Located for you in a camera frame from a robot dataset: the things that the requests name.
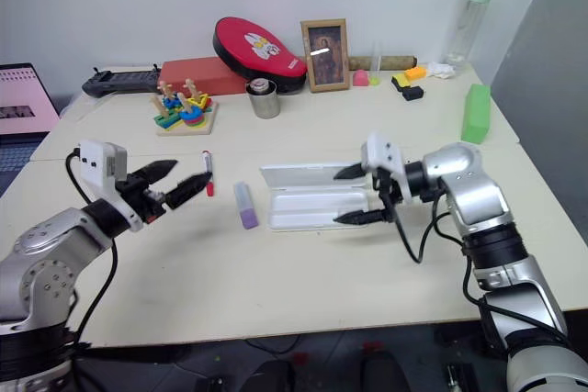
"red bag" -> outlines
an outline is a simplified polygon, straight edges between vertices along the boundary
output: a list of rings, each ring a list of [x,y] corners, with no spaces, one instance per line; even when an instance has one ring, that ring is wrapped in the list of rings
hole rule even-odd
[[[271,32],[243,18],[219,20],[212,46],[233,71],[247,80],[271,80],[277,84],[278,92],[296,91],[306,81],[306,64]]]

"red marker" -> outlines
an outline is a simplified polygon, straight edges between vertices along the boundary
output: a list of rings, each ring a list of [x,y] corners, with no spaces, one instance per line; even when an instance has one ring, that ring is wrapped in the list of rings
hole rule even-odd
[[[212,153],[209,151],[202,151],[202,159],[204,160],[204,166],[206,167],[206,171],[212,174]],[[214,196],[214,181],[213,176],[210,177],[210,181],[206,184],[206,194],[207,196]]]

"purple glue stick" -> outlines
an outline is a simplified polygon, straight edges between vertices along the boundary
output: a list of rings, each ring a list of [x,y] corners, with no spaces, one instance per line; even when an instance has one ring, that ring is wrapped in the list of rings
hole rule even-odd
[[[235,199],[237,200],[237,207],[239,208],[239,216],[241,222],[246,230],[257,227],[257,215],[255,214],[254,203],[249,195],[249,187],[243,181],[233,186],[235,192]]]

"green sponge block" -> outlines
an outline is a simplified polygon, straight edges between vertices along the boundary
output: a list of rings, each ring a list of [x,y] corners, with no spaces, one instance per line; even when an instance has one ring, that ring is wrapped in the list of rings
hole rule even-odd
[[[473,84],[466,96],[461,139],[481,144],[490,129],[490,87]]]

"black remote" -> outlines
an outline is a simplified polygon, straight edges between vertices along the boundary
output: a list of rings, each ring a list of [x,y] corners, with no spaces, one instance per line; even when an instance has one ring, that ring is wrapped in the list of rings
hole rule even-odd
[[[118,93],[133,92],[159,92],[157,81],[161,69],[156,64],[150,71],[135,71],[132,73],[113,73],[111,71],[99,71],[94,68],[96,74],[82,85],[82,90],[94,98]]]

